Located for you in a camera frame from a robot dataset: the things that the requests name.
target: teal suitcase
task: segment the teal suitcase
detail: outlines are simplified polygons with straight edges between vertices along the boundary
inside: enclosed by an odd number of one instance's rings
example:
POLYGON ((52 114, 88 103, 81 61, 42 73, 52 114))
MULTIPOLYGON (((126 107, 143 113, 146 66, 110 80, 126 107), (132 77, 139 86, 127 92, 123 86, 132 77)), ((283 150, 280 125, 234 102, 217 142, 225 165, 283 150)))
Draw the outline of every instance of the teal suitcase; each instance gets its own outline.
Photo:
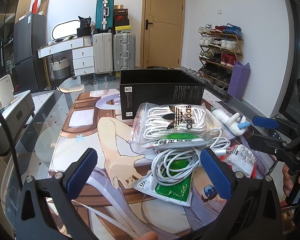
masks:
POLYGON ((100 32, 112 32, 114 0, 97 0, 96 30, 100 32))

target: anime desk mat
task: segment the anime desk mat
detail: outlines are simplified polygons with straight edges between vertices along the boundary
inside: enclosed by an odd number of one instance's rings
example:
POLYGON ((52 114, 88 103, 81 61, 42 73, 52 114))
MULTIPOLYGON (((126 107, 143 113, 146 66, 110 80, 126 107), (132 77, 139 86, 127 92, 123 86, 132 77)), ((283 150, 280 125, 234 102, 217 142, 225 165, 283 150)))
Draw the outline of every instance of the anime desk mat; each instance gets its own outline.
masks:
MULTIPOLYGON (((210 110, 231 109, 209 92, 202 102, 210 110)), ((117 89, 83 92, 74 101, 62 127, 50 163, 50 176, 65 171, 88 147, 98 153, 98 163, 79 197, 72 201, 83 221, 100 240, 130 240, 148 231, 158 233, 159 240, 177 239, 198 231, 213 222, 226 200, 219 197, 205 170, 197 168, 192 180, 191 206, 185 207, 156 199, 133 189, 131 184, 147 174, 155 157, 154 151, 129 144, 133 120, 122 120, 120 94, 117 89), (205 189, 215 192, 207 199, 205 189)), ((248 145, 244 136, 235 137, 226 128, 223 136, 231 146, 248 145)), ((274 160, 255 152, 257 178, 268 172, 274 160)), ((56 224, 65 235, 53 201, 48 200, 56 224)))

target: stack of boxes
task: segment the stack of boxes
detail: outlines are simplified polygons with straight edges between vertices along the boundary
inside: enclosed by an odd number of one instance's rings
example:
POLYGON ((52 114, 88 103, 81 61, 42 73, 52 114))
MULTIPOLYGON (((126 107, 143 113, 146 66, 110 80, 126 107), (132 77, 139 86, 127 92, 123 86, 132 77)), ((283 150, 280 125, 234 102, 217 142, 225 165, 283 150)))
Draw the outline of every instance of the stack of boxes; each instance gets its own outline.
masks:
POLYGON ((128 19, 128 9, 123 5, 114 5, 114 27, 115 33, 130 33, 131 25, 128 19))

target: door frame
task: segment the door frame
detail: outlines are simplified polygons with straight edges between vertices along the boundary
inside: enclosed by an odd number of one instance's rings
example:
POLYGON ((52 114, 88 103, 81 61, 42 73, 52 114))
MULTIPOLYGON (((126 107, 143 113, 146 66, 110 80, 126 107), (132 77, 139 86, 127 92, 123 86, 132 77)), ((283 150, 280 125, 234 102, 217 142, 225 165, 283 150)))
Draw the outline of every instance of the door frame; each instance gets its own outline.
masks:
MULTIPOLYGON (((180 42, 180 51, 179 51, 179 64, 181 66, 181 57, 182 57, 182 47, 183 47, 183 34, 185 28, 185 15, 186 15, 186 0, 182 2, 182 25, 181 25, 181 42, 180 42)), ((145 17, 146 17, 146 0, 142 0, 142 14, 141 14, 141 38, 140 38, 140 66, 143 68, 143 48, 144 48, 144 39, 145 39, 145 17)))

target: white suitcase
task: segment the white suitcase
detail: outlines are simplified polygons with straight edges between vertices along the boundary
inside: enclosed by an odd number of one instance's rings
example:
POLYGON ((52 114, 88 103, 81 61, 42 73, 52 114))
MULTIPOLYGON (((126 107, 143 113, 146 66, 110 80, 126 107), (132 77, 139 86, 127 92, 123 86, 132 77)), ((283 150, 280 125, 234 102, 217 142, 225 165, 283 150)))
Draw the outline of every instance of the white suitcase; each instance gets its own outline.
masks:
POLYGON ((112 33, 93 35, 95 73, 113 71, 112 33))

